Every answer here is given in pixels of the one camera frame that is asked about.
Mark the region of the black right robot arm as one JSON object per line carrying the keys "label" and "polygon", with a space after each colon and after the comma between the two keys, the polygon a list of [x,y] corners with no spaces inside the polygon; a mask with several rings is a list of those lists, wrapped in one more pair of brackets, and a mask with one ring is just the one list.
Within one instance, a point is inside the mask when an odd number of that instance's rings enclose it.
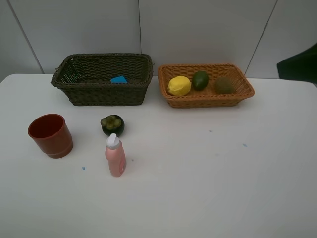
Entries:
{"label": "black right robot arm", "polygon": [[317,44],[277,64],[280,79],[317,83]]}

